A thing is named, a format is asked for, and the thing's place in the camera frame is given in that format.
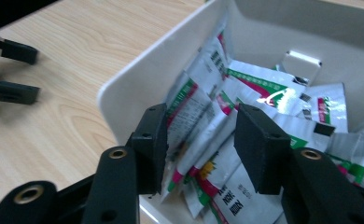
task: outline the wood grain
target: wood grain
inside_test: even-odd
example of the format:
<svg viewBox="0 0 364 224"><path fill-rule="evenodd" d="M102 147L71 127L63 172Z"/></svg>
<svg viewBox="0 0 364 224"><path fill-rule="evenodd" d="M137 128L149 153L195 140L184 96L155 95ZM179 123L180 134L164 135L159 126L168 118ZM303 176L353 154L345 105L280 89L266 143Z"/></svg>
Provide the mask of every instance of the wood grain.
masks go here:
<svg viewBox="0 0 364 224"><path fill-rule="evenodd" d="M93 174L101 153L117 144L97 108L98 90L202 4L65 0L0 30L40 51L34 66L0 58L0 80L41 88L35 105L0 103L0 200L31 180L63 189Z"/></svg>

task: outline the white plastic container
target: white plastic container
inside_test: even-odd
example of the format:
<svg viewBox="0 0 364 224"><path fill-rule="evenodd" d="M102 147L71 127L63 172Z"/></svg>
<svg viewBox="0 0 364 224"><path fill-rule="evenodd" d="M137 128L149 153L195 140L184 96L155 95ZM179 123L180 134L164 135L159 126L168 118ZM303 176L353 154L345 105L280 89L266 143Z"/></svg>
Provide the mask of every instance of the white plastic container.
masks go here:
<svg viewBox="0 0 364 224"><path fill-rule="evenodd" d="M215 0L200 7L170 33L111 78L98 104L120 144L146 108L159 104L180 71L228 10L235 59L273 67L289 50L322 62L313 85L343 82L349 131L364 125L364 9L313 0ZM193 220L181 198L160 204L141 197L160 223Z"/></svg>

